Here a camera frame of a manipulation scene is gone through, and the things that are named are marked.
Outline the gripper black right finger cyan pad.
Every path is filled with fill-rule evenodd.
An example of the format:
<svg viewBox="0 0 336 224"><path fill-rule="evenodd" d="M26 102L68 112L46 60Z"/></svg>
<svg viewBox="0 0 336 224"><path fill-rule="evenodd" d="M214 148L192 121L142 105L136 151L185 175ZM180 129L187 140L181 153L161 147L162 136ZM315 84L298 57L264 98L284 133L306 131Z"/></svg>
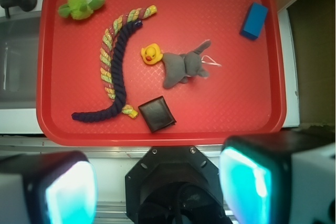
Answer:
<svg viewBox="0 0 336 224"><path fill-rule="evenodd" d="M219 180L239 223L335 223L335 134L231 136Z"/></svg>

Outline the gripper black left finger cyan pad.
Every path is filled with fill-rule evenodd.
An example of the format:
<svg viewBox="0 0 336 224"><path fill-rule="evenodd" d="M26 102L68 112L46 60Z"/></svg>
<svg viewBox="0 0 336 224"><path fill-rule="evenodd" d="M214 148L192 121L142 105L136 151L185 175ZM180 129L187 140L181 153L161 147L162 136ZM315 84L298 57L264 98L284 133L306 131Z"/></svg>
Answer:
<svg viewBox="0 0 336 224"><path fill-rule="evenodd" d="M1 157L1 223L93 223L94 166L80 151Z"/></svg>

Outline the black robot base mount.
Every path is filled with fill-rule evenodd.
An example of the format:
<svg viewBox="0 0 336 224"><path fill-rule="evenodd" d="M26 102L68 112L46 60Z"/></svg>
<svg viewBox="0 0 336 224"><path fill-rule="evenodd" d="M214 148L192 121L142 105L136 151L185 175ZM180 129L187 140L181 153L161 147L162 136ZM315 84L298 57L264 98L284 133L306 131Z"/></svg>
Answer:
<svg viewBox="0 0 336 224"><path fill-rule="evenodd" d="M152 147L125 175L133 223L231 223L219 170L195 146Z"/></svg>

